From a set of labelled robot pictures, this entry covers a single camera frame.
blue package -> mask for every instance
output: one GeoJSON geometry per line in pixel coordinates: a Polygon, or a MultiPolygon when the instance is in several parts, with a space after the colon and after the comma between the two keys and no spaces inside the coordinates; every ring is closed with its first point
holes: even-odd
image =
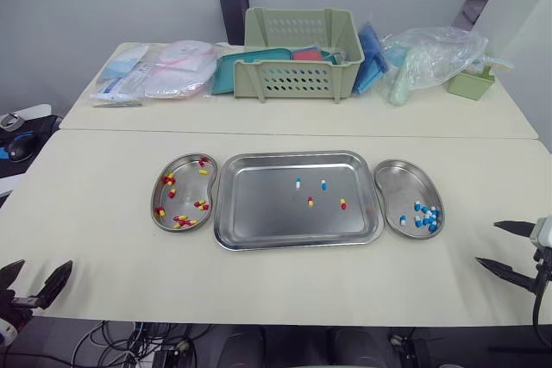
{"type": "Polygon", "coordinates": [[[354,94],[363,93],[380,79],[388,69],[380,41],[370,23],[366,23],[359,31],[359,40],[361,41],[362,52],[364,52],[364,62],[361,63],[354,80],[354,94]]]}
{"type": "Polygon", "coordinates": [[[97,80],[125,77],[146,54],[148,48],[148,43],[141,43],[125,49],[108,62],[97,80]]]}

cable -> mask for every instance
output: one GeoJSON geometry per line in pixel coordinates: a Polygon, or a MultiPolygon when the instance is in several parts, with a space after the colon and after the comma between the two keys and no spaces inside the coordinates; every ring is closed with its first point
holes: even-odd
{"type": "Polygon", "coordinates": [[[78,350],[83,345],[86,338],[88,338],[90,335],[92,335],[94,332],[96,332],[101,327],[102,327],[102,323],[100,322],[92,330],[88,331],[80,340],[78,340],[77,345],[75,346],[75,349],[73,349],[73,351],[72,351],[71,365],[70,365],[71,367],[75,366],[75,359],[77,358],[78,350]]]}
{"type": "MultiPolygon", "coordinates": [[[[159,334],[159,327],[157,327],[157,331],[155,332],[156,336],[153,337],[147,337],[146,335],[142,335],[141,333],[136,333],[135,331],[127,338],[123,340],[113,340],[111,338],[111,334],[109,331],[109,322],[108,321],[101,321],[99,322],[91,331],[86,333],[80,340],[78,341],[77,345],[75,346],[75,349],[73,350],[72,359],[71,361],[65,361],[64,359],[54,357],[53,355],[48,354],[40,354],[40,353],[26,353],[26,352],[9,352],[10,346],[6,348],[5,352],[0,352],[0,355],[3,355],[3,368],[6,368],[8,353],[9,355],[19,356],[19,357],[32,357],[32,358],[43,358],[43,359],[50,359],[52,361],[59,362],[63,365],[68,365],[72,368],[110,368],[115,366],[121,366],[128,362],[128,358],[132,358],[136,365],[138,365],[139,368],[141,368],[141,360],[146,358],[147,356],[151,355],[152,353],[156,352],[159,348],[162,346],[176,346],[179,342],[182,340],[188,340],[191,347],[191,357],[194,361],[194,366],[197,368],[198,366],[198,353],[196,351],[196,347],[193,344],[194,339],[188,338],[192,325],[186,325],[184,334],[181,335],[175,335],[172,337],[168,337],[168,335],[176,328],[177,326],[173,326],[172,324],[168,324],[167,329],[165,332],[163,332],[162,335],[159,334]],[[105,344],[101,344],[99,342],[96,342],[92,335],[97,332],[101,331],[103,338],[105,339],[105,344]],[[84,344],[86,339],[90,339],[91,343],[94,346],[100,346],[105,348],[102,351],[102,354],[100,355],[100,358],[98,360],[98,364],[94,366],[90,365],[78,365],[75,364],[75,359],[78,356],[78,350],[80,347],[84,344]],[[120,347],[121,344],[127,344],[127,346],[131,343],[132,346],[136,344],[140,344],[138,350],[139,352],[132,352],[128,348],[122,348],[120,347]],[[121,354],[114,357],[108,364],[103,365],[103,361],[107,358],[110,352],[112,351],[122,351],[121,354]]],[[[207,327],[200,335],[196,336],[196,338],[200,338],[207,334],[209,330],[212,328],[211,325],[207,327]]]]}
{"type": "Polygon", "coordinates": [[[207,327],[207,329],[205,329],[201,334],[199,334],[198,336],[195,336],[195,337],[192,337],[190,338],[191,340],[198,340],[199,338],[201,338],[202,336],[206,335],[212,328],[213,326],[212,325],[209,325],[207,327]]]}
{"type": "Polygon", "coordinates": [[[546,289],[546,281],[541,283],[537,290],[535,296],[535,303],[533,304],[533,329],[538,339],[552,352],[552,343],[544,338],[541,327],[538,324],[538,316],[541,311],[541,301],[543,300],[544,290],[546,289]]]}
{"type": "Polygon", "coordinates": [[[6,352],[3,354],[2,368],[8,368],[8,354],[9,354],[10,348],[11,348],[11,344],[8,345],[8,347],[6,348],[6,352]]]}
{"type": "MultiPolygon", "coordinates": [[[[52,361],[59,362],[60,364],[72,366],[71,361],[65,361],[64,359],[54,357],[53,355],[47,355],[45,353],[10,352],[9,355],[14,355],[14,356],[17,356],[17,357],[33,357],[33,358],[51,359],[52,361]]],[[[112,366],[119,366],[119,365],[122,365],[122,364],[124,364],[124,363],[120,362],[118,364],[113,364],[113,365],[104,365],[104,366],[101,366],[100,368],[110,368],[112,366]]],[[[72,368],[97,368],[97,366],[73,365],[72,368]]]]}

clear plastic packaging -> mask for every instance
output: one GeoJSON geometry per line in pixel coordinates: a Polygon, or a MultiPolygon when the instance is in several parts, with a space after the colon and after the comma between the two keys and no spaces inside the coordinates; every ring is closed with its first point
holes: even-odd
{"type": "Polygon", "coordinates": [[[140,63],[122,78],[98,80],[91,98],[110,103],[140,103],[144,99],[144,82],[152,73],[153,64],[140,63]]]}
{"type": "Polygon", "coordinates": [[[414,28],[387,36],[381,43],[390,66],[389,101],[402,105],[410,90],[448,81],[479,58],[487,38],[459,28],[414,28]]]}
{"type": "Polygon", "coordinates": [[[178,41],[157,55],[144,83],[149,98],[185,98],[206,92],[216,70],[215,48],[199,41],[178,41]]]}
{"type": "Polygon", "coordinates": [[[97,80],[103,81],[104,79],[110,78],[122,78],[128,75],[146,54],[148,49],[148,43],[141,43],[125,49],[107,63],[97,80]]]}

floor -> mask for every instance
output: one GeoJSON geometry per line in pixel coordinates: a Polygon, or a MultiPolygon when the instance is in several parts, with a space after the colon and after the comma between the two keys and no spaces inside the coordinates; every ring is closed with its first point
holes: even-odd
{"type": "MultiPolygon", "coordinates": [[[[10,352],[48,353],[58,358],[70,360],[78,340],[93,329],[97,321],[34,318],[11,347],[10,352]]],[[[114,339],[126,338],[132,331],[129,322],[112,322],[111,332],[114,339]]],[[[226,339],[234,327],[216,325],[204,337],[196,341],[198,367],[216,368],[216,363],[226,339]]],[[[205,326],[195,326],[192,335],[202,332],[205,326]]],[[[265,336],[267,344],[266,368],[285,368],[301,365],[327,364],[325,348],[326,327],[267,326],[265,336]]],[[[544,327],[545,334],[552,337],[552,326],[544,327]]],[[[386,368],[401,366],[399,355],[389,345],[387,338],[391,330],[387,327],[369,329],[376,341],[380,357],[386,368]]],[[[405,328],[393,329],[393,332],[406,334],[405,328]]],[[[552,366],[551,354],[530,355],[525,353],[489,352],[489,346],[527,346],[538,347],[531,327],[454,327],[454,328],[418,328],[414,338],[426,339],[430,351],[431,366],[445,363],[458,364],[466,368],[507,366],[511,368],[539,368],[552,366]]],[[[96,366],[103,349],[90,342],[80,348],[78,365],[96,366]]],[[[107,360],[116,356],[113,353],[107,360]]],[[[11,355],[2,368],[57,368],[65,366],[47,359],[27,358],[11,355]]],[[[142,368],[151,366],[151,357],[142,363],[142,368]]]]}

